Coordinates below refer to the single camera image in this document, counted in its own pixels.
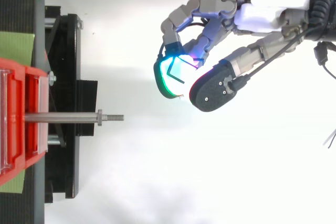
metal rod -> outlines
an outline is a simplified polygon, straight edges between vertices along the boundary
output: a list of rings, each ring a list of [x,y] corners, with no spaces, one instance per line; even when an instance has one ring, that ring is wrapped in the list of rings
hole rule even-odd
[[[55,18],[45,18],[44,27],[51,29],[54,26]]]
[[[101,126],[103,121],[124,121],[123,115],[103,115],[101,110],[98,113],[86,112],[49,112],[49,113],[27,113],[26,122],[34,123],[98,123]]]
[[[48,145],[61,145],[61,139],[57,135],[49,135]]]

metal pin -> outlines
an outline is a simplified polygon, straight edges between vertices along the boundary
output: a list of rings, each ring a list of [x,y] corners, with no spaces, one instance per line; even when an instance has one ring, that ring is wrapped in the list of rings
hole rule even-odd
[[[86,112],[49,112],[49,113],[27,113],[26,122],[32,123],[98,123],[104,121],[124,121],[123,115],[103,115],[102,110],[98,113]]]

glowing fingertip sensor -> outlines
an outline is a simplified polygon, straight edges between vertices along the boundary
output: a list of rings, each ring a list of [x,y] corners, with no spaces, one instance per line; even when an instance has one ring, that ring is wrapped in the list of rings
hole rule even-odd
[[[184,94],[184,83],[193,76],[202,59],[189,55],[166,56],[154,64],[156,84],[166,98],[176,98]]]

black metal bracket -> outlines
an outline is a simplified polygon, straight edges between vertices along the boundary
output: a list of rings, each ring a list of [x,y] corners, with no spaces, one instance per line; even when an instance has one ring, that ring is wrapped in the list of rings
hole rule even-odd
[[[46,52],[57,81],[50,87],[49,110],[95,112],[97,81],[80,79],[80,19],[76,14],[60,16],[60,7],[46,6],[46,17],[55,18],[46,28]],[[63,145],[49,145],[45,166],[45,202],[53,193],[75,198],[79,185],[79,137],[93,136],[94,124],[50,124],[49,135],[62,136]]]

transparent plastic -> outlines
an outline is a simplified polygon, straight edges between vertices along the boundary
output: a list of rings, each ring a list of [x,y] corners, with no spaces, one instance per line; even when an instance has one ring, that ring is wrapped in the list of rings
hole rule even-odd
[[[0,69],[0,174],[8,165],[7,142],[7,78],[9,70]]]
[[[49,78],[38,77],[38,112],[49,112]],[[37,154],[48,151],[48,123],[37,124]]]

